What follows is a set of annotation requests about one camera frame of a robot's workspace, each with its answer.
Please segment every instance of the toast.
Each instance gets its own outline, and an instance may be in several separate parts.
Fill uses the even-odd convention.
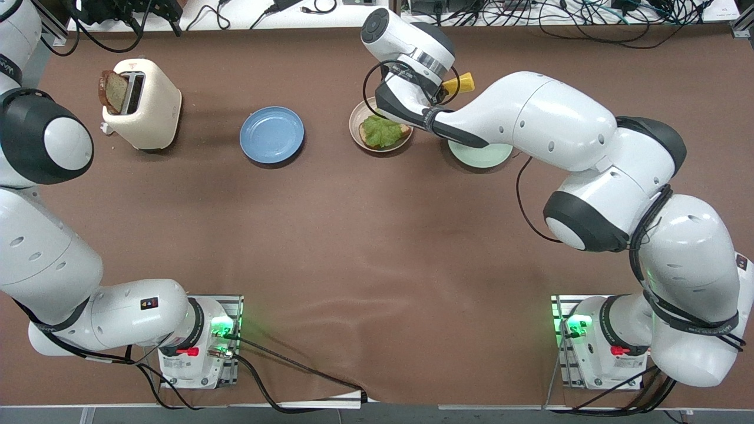
[[[400,140],[401,138],[408,137],[410,133],[411,133],[411,127],[408,125],[401,124],[400,125],[400,138],[398,140]],[[361,137],[361,141],[364,143],[364,145],[367,148],[371,150],[380,150],[379,147],[371,147],[369,144],[366,144],[366,131],[364,130],[363,122],[359,125],[359,137]]]
[[[100,87],[97,94],[100,103],[107,108],[111,115],[121,113],[123,103],[126,100],[128,80],[113,71],[102,71]]]

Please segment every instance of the green plate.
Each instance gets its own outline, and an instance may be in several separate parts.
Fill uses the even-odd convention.
[[[476,149],[450,140],[448,140],[448,147],[459,161],[478,168],[500,165],[508,159],[510,151],[513,150],[513,147],[507,144],[490,144],[482,149]]]

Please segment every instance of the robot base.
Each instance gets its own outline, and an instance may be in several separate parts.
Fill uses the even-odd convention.
[[[189,356],[182,353],[168,357],[159,352],[160,369],[178,389],[215,389],[230,386],[238,380],[238,363],[209,355],[209,351],[238,353],[238,343],[228,340],[219,333],[240,332],[241,314],[243,313],[243,296],[190,296],[204,311],[204,328],[199,340],[194,345],[198,355]]]
[[[563,385],[592,390],[612,389],[647,367],[648,354],[615,355],[602,328],[599,310],[606,296],[552,296]],[[642,378],[621,386],[638,390]]]

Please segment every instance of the green light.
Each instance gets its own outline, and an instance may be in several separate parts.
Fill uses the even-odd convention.
[[[589,315],[573,315],[565,322],[568,326],[569,333],[572,336],[579,337],[587,333],[587,327],[592,325],[592,317]]]
[[[212,335],[214,336],[224,337],[233,332],[233,320],[227,315],[212,318],[210,326],[212,328]]]

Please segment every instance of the blue plate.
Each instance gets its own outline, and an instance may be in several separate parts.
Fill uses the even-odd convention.
[[[241,126],[241,148],[263,164],[276,164],[293,156],[304,141],[304,123],[292,110],[280,106],[260,109]]]

